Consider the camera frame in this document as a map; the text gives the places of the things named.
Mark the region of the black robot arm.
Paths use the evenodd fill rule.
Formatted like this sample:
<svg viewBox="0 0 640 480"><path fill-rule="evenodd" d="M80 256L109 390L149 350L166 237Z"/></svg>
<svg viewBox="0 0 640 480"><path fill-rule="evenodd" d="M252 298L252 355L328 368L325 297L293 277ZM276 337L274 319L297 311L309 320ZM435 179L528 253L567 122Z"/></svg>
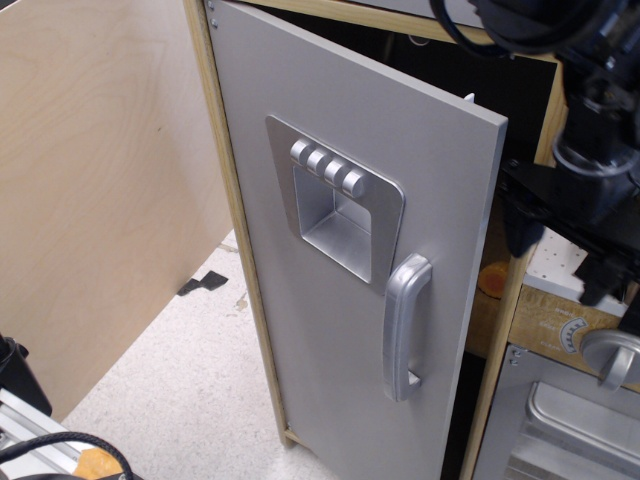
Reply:
<svg viewBox="0 0 640 480"><path fill-rule="evenodd" d="M489 42L469 40L443 2L444 30L479 57L552 54L568 113L553 166L507 162L507 245L523 255L545 228L587 256L581 302L598 304L639 277L639 5L635 1L478 1Z"/></svg>

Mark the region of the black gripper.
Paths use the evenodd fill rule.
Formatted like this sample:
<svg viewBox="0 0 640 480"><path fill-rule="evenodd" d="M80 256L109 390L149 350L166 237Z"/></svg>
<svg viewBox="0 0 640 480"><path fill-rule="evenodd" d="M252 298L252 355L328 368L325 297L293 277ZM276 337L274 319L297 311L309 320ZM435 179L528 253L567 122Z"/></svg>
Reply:
<svg viewBox="0 0 640 480"><path fill-rule="evenodd" d="M639 143L561 134L553 156L554 167L515 159L501 166L506 244L521 258L545 228L565 235L588 253L574 272L579 302L596 306L639 281Z"/></svg>

